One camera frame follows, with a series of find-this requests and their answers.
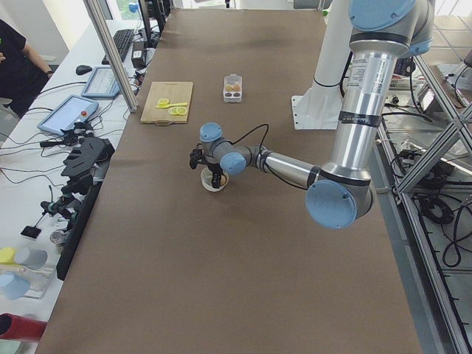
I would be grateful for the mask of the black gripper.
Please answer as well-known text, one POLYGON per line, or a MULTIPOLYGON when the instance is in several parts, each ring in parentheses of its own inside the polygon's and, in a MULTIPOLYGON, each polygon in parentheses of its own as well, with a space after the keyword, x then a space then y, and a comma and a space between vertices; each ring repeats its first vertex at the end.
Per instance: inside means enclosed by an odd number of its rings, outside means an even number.
POLYGON ((219 187, 221 185, 221 174, 223 173, 222 168, 219 164, 208 164, 207 167, 212 172, 211 185, 219 187))

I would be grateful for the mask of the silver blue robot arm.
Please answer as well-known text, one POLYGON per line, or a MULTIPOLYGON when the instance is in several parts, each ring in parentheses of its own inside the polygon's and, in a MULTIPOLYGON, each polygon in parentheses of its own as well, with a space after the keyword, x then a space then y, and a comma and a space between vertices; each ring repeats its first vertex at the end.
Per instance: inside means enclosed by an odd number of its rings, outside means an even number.
POLYGON ((267 149, 242 146, 221 126, 201 126, 190 167, 211 172, 220 189, 247 167, 271 173, 306 191, 305 205, 318 224, 341 229, 369 212, 367 169, 395 65, 426 53, 432 42, 433 1, 332 1, 312 86, 292 97, 298 129, 333 129, 330 160, 320 166, 267 149))

